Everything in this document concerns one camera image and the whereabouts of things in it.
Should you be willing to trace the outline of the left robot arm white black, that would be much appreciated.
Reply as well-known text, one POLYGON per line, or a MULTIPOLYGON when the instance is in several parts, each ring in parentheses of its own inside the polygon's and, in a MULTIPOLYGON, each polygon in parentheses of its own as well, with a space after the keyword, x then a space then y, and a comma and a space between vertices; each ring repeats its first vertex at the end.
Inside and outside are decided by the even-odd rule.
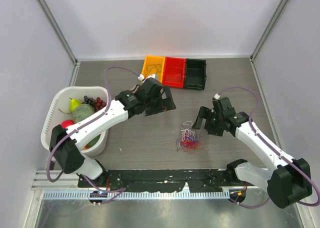
POLYGON ((124 90, 107 106, 88 118, 64 129, 57 125, 50 138, 50 158, 55 159, 64 174, 77 173, 91 186, 102 187, 108 172, 96 159, 81 149, 98 135, 135 115, 145 116, 176 109, 171 88, 148 77, 134 90, 124 90))

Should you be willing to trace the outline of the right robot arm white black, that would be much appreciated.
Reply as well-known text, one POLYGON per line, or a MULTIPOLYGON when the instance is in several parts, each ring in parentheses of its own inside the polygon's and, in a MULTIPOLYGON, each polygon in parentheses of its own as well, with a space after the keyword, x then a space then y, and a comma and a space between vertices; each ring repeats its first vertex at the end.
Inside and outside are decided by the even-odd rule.
POLYGON ((309 163, 295 159, 273 143, 245 112, 236 112, 228 97, 212 100, 212 108, 201 106, 193 129, 204 128, 209 135, 221 137, 229 132, 247 145, 262 161, 258 168, 245 159, 227 165, 226 181, 233 186, 248 182, 264 190, 278 208, 286 208, 312 195, 309 163))

